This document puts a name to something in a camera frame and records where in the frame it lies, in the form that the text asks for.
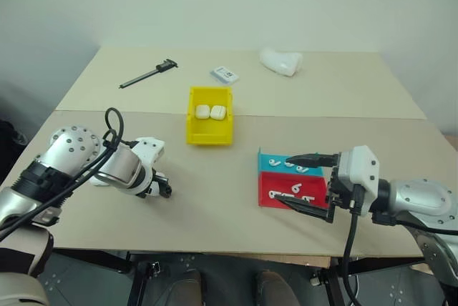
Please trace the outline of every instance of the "white block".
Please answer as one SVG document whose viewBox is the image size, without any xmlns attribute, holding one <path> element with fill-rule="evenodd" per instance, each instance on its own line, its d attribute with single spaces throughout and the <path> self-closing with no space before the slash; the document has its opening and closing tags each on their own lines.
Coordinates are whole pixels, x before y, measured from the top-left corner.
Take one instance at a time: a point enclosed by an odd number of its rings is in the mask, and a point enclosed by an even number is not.
<svg viewBox="0 0 458 306">
<path fill-rule="evenodd" d="M 213 106 L 210 113 L 210 118 L 214 120 L 223 120 L 226 116 L 226 107 L 224 106 Z"/>
<path fill-rule="evenodd" d="M 210 106 L 199 104 L 195 108 L 195 117 L 198 119 L 208 119 L 210 117 Z"/>
</svg>

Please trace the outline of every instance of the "white wall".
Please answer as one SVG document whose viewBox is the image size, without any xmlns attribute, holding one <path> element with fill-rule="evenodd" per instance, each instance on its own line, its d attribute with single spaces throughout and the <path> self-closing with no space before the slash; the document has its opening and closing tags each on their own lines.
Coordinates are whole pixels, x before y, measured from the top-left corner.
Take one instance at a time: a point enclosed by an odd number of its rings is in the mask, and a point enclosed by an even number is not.
<svg viewBox="0 0 458 306">
<path fill-rule="evenodd" d="M 0 0 L 0 117 L 33 134 L 102 44 L 380 51 L 457 133 L 457 0 Z"/>
</svg>

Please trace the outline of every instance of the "red container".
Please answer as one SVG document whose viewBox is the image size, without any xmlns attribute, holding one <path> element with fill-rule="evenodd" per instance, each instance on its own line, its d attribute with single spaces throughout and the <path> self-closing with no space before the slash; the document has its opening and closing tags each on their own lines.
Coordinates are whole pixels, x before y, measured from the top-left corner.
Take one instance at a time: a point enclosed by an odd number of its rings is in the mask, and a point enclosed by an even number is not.
<svg viewBox="0 0 458 306">
<path fill-rule="evenodd" d="M 289 194 L 299 199 L 307 197 L 308 201 L 315 206 L 328 207 L 325 202 L 326 181 L 323 177 L 260 172 L 258 178 L 259 206 L 290 209 L 273 198 L 275 194 L 280 193 Z"/>
</svg>

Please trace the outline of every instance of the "table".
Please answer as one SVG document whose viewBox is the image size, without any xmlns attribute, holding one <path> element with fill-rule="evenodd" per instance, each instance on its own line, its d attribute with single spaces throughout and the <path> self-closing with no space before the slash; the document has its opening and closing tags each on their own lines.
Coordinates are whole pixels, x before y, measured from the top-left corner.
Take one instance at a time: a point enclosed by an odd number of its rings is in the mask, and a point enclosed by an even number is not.
<svg viewBox="0 0 458 306">
<path fill-rule="evenodd" d="M 118 85 L 165 58 L 179 69 L 126 89 Z M 240 75 L 233 85 L 235 133 L 231 147 L 185 143 L 192 85 L 218 85 L 209 71 L 225 65 Z M 349 214 L 334 224 L 257 203 L 256 154 L 334 153 L 367 144 L 381 177 L 439 180 L 457 190 L 452 147 L 375 53 L 304 53 L 303 69 L 288 78 L 258 63 L 254 51 L 101 48 L 48 118 L 7 177 L 11 185 L 43 152 L 49 135 L 68 124 L 105 131 L 103 112 L 117 107 L 125 138 L 166 141 L 157 165 L 170 178 L 171 199 L 140 199 L 86 184 L 64 204 L 50 228 L 56 246 L 183 252 L 341 256 Z M 411 257 L 421 252 L 402 227 L 359 224 L 353 255 Z"/>
</svg>

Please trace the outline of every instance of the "yellow bin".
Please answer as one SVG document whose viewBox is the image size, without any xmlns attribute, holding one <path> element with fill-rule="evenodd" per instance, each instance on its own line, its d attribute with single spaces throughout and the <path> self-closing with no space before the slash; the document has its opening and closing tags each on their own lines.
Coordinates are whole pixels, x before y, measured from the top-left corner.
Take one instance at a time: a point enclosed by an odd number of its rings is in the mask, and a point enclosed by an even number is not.
<svg viewBox="0 0 458 306">
<path fill-rule="evenodd" d="M 197 119 L 199 104 L 226 107 L 223 120 Z M 233 132 L 232 92 L 229 87 L 191 87 L 186 117 L 186 142 L 200 145 L 231 145 Z"/>
</svg>

